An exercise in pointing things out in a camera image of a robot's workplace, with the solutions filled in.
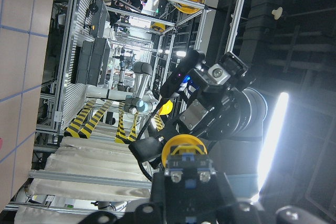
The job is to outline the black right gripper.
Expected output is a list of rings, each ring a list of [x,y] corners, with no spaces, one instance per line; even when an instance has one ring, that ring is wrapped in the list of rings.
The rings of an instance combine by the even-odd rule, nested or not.
[[[256,122],[256,91],[249,87],[254,77],[235,54],[225,53],[211,67],[203,61],[201,69],[192,69],[188,75],[190,79],[184,90],[192,86],[195,91],[186,98],[187,108],[168,121],[170,136],[236,138],[237,133]],[[148,137],[130,143],[128,148],[138,162],[149,162],[152,168],[158,168],[163,146],[156,138]]]

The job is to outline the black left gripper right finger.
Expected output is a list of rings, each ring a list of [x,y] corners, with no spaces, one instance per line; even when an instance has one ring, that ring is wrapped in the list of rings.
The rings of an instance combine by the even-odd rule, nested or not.
[[[248,200],[238,200],[225,174],[211,173],[219,197],[210,223],[326,223],[310,212],[294,206],[278,209],[274,219],[269,219],[264,209]]]

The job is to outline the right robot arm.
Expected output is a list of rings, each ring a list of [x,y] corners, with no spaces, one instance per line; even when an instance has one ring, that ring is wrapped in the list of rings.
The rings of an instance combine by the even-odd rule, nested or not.
[[[190,50],[160,89],[163,99],[183,98],[186,109],[154,135],[132,142],[130,151],[138,162],[160,164],[169,139],[199,137],[236,195],[250,198],[258,190],[257,164],[267,114],[265,98],[251,87],[254,79],[231,52],[207,66],[201,51]]]

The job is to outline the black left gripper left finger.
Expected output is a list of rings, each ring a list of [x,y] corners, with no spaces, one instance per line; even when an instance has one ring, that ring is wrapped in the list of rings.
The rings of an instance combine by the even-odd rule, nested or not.
[[[126,212],[118,218],[108,211],[96,211],[86,216],[79,223],[164,223],[164,173],[155,173],[152,179],[151,197],[149,202]]]

